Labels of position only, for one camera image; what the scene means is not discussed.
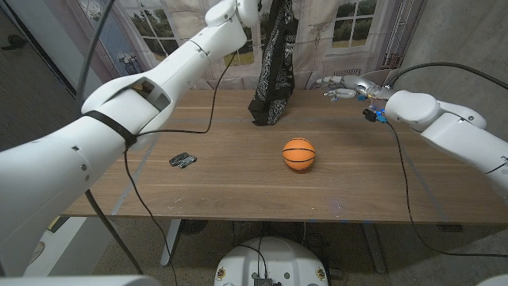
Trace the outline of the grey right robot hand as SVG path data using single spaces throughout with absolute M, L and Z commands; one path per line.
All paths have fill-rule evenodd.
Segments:
M 396 93 L 388 87 L 381 87 L 372 81 L 358 75 L 327 76 L 315 81 L 316 84 L 335 86 L 324 96 L 330 97 L 332 101 L 338 99 L 352 99 L 357 96 L 364 96 L 372 100 L 388 100 Z

